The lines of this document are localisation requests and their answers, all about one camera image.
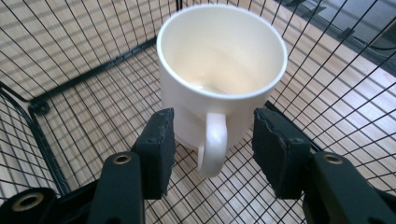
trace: wooden floor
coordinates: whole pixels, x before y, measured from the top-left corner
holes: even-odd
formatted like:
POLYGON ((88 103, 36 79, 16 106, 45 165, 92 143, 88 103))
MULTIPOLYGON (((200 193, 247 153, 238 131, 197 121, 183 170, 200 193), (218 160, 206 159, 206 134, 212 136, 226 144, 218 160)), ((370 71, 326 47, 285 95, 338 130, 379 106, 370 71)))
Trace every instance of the wooden floor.
MULTIPOLYGON (((320 147, 350 159, 370 184, 395 193, 396 78, 277 2, 262 2, 241 1, 240 7, 274 21, 290 54, 270 101, 320 147)), ((0 3, 0 80, 33 98, 145 43, 175 11, 160 1, 0 3)), ((155 46, 54 95, 49 105, 37 119, 69 185, 78 189, 99 177, 106 157, 128 150, 162 108, 155 46)), ((42 160, 33 168, 23 163, 36 148, 26 159, 15 152, 34 141, 9 143, 22 135, 6 125, 17 117, 2 110, 2 200, 29 186, 53 187, 49 172, 37 171, 45 167, 42 160), (8 122, 3 114, 11 115, 8 122)), ((230 149, 212 179, 198 176, 196 154, 177 145, 168 196, 146 202, 147 223, 304 222, 301 201, 274 198, 252 159, 250 139, 251 132, 230 149)))

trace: ceramic cup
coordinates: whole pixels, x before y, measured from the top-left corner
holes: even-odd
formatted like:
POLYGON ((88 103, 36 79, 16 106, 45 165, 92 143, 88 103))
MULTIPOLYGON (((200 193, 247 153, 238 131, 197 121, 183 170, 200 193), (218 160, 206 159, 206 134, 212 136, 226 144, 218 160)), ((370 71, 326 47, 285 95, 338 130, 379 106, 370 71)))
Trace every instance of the ceramic cup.
POLYGON ((157 37, 163 107, 175 109, 176 140, 198 151, 198 170, 216 176, 251 127, 253 111, 282 78, 287 51, 270 23, 226 5, 187 7, 157 37))

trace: mug handle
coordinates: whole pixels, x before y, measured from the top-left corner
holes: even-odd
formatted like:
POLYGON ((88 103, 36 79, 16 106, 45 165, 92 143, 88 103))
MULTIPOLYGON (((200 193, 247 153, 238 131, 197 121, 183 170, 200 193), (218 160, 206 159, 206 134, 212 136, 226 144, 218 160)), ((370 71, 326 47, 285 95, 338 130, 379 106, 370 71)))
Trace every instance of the mug handle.
POLYGON ((220 173, 227 152, 227 122, 224 114, 206 114, 205 145, 198 148, 198 172, 205 177, 220 173))

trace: wire basket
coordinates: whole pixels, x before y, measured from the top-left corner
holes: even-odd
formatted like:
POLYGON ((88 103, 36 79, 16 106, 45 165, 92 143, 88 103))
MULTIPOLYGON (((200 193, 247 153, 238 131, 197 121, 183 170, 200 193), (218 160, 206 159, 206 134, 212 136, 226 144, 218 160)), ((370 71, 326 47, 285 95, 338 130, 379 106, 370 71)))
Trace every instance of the wire basket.
MULTIPOLYGON (((326 1, 219 2, 264 17, 287 44, 287 72, 267 105, 314 150, 346 157, 371 185, 396 194, 396 50, 375 46, 396 14, 364 42, 354 31, 383 2, 370 3, 344 30, 335 22, 347 1, 335 9, 326 1)), ((195 4, 0 3, 0 203, 32 187, 63 196, 97 179, 108 156, 131 148, 162 108, 155 37, 166 19, 195 4)), ((275 198, 252 159, 251 137, 228 151, 210 179, 196 173, 195 152, 177 144, 168 195, 146 201, 147 223, 304 223, 302 201, 275 198)))

